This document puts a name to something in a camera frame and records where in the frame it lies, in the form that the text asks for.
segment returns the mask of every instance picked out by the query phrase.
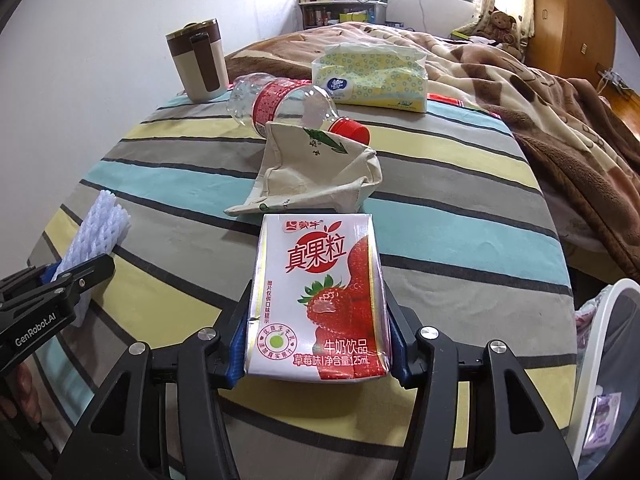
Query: crumpled paper bag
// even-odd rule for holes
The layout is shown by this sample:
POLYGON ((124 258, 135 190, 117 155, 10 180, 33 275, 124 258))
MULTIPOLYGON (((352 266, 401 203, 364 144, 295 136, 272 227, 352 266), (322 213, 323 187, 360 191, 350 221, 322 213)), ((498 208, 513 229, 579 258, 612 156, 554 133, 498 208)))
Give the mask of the crumpled paper bag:
POLYGON ((287 209, 355 213, 382 182, 376 152, 355 140, 291 124, 267 123, 254 187, 229 216, 287 209))

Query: strawberry milk carton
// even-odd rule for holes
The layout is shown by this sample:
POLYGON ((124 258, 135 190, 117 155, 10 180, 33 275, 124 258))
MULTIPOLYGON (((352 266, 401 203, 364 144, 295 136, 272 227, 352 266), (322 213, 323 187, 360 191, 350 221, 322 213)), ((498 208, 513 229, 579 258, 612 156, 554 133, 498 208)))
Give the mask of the strawberry milk carton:
POLYGON ((388 373, 371 216, 265 215, 247 323, 247 374, 358 381, 388 373))

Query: carton logo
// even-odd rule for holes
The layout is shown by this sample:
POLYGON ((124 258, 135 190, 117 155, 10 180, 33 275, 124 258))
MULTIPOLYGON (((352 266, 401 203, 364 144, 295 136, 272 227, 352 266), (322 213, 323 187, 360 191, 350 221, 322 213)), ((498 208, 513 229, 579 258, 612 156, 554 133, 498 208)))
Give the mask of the carton logo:
POLYGON ((303 269, 306 272, 327 272, 340 256, 344 256, 344 236, 336 233, 342 222, 334 222, 322 230, 311 231, 303 235, 293 249, 289 249, 289 263, 286 271, 303 269))
POLYGON ((328 90, 335 92, 337 90, 344 90, 347 88, 348 82, 346 79, 339 79, 337 77, 332 77, 327 81, 326 87, 328 90))
POLYGON ((258 350, 267 359, 281 361, 291 357, 298 346, 298 339, 287 325, 269 324, 258 332, 258 350))
POLYGON ((286 233, 293 231, 301 231, 302 229, 317 229, 324 224, 324 220, 287 220, 282 225, 282 229, 286 233))

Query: teddy bear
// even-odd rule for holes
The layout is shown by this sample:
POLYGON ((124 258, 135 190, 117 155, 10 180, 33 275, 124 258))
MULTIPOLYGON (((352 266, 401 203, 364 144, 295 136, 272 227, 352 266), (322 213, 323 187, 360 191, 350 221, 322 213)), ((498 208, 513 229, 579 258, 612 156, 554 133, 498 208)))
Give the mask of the teddy bear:
POLYGON ((475 35, 489 40, 495 40, 497 43, 511 45, 518 50, 516 37, 511 33, 513 25, 515 24, 516 19, 513 16, 501 10, 494 9, 488 25, 483 30, 478 30, 475 35))

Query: red bottle label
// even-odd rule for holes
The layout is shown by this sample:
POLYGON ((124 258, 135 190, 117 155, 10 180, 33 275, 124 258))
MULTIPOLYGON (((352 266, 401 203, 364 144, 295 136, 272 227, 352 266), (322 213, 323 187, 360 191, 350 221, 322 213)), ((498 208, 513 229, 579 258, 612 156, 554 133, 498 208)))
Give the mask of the red bottle label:
POLYGON ((273 121, 278 106, 289 92, 310 84, 311 81, 306 79, 291 80, 285 77, 268 83, 258 94, 254 103, 254 127, 258 133, 263 137, 267 136, 264 125, 269 121, 273 121))

